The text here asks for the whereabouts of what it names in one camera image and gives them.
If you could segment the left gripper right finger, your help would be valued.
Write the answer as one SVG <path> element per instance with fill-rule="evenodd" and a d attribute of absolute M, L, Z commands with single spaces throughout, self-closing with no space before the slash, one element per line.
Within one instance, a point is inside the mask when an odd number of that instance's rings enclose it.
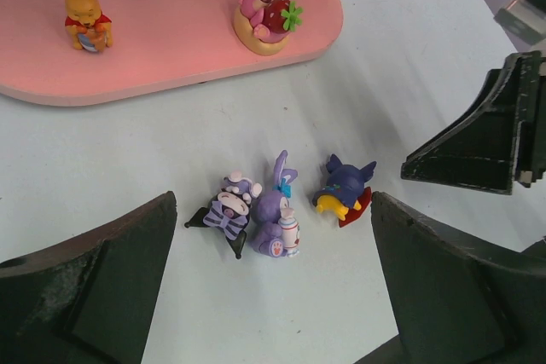
<path fill-rule="evenodd" d="M 544 240 L 512 251 L 380 192 L 371 222 L 398 333 L 370 362 L 545 361 Z"/>

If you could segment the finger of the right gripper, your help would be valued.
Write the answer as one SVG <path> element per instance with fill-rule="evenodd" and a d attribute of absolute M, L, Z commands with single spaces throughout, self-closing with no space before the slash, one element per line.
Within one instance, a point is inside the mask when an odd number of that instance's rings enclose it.
<path fill-rule="evenodd" d="M 401 177 L 494 194 L 540 180 L 541 52 L 513 53 L 491 69 L 469 109 L 411 153 Z"/>

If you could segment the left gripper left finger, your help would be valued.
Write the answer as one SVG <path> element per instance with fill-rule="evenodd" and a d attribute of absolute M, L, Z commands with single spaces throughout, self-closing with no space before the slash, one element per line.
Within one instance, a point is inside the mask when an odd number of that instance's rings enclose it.
<path fill-rule="evenodd" d="M 3 363 L 139 363 L 177 222 L 167 192 L 1 264 Z"/>

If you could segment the yellow mouse navy-hood figurine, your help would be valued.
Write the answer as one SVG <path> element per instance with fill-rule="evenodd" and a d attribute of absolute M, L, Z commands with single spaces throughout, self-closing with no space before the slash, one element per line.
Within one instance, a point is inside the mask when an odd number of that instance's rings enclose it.
<path fill-rule="evenodd" d="M 358 168 L 344 164 L 332 153 L 325 164 L 328 177 L 312 197 L 315 210 L 318 213 L 332 212 L 340 228 L 355 222 L 371 203 L 372 189 L 368 183 L 374 176 L 376 165 L 371 161 Z"/>

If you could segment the black purple-bow imp figurine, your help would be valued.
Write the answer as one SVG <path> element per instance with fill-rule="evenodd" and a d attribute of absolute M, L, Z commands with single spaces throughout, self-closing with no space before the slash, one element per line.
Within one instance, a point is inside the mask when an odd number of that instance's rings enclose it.
<path fill-rule="evenodd" d="M 237 260 L 247 241 L 246 228 L 251 220 L 251 209 L 263 191 L 238 170 L 224 178 L 224 185 L 207 206 L 201 207 L 187 222 L 185 228 L 214 228 L 220 231 Z"/>

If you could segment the pink bear strawberry figurine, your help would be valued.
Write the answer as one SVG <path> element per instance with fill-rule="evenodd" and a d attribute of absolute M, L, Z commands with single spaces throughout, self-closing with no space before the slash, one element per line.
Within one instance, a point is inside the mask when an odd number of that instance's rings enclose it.
<path fill-rule="evenodd" d="M 254 54 L 270 56 L 302 25 L 303 9 L 291 0 L 238 0 L 233 17 L 236 36 Z"/>

